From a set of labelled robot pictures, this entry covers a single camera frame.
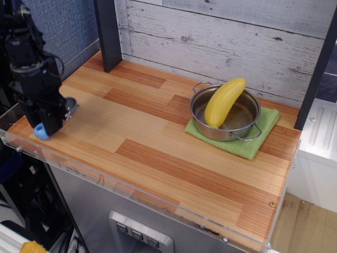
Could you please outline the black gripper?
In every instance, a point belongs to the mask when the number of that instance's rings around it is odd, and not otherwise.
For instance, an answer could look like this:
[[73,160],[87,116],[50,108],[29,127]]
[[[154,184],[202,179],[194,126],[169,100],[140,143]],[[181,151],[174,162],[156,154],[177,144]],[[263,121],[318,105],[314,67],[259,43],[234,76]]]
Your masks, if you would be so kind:
[[53,57],[39,58],[27,66],[10,64],[17,81],[10,84],[28,122],[35,128],[41,122],[48,136],[63,127],[65,98],[60,94],[61,77]]

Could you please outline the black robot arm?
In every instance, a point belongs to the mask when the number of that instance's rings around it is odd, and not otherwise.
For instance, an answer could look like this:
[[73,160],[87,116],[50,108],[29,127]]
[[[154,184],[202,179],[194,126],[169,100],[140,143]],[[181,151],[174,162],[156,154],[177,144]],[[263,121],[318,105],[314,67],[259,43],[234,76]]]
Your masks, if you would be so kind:
[[29,8],[22,1],[1,1],[1,49],[13,75],[8,86],[42,140],[60,130],[75,110],[59,92],[58,57],[44,51],[44,45]]

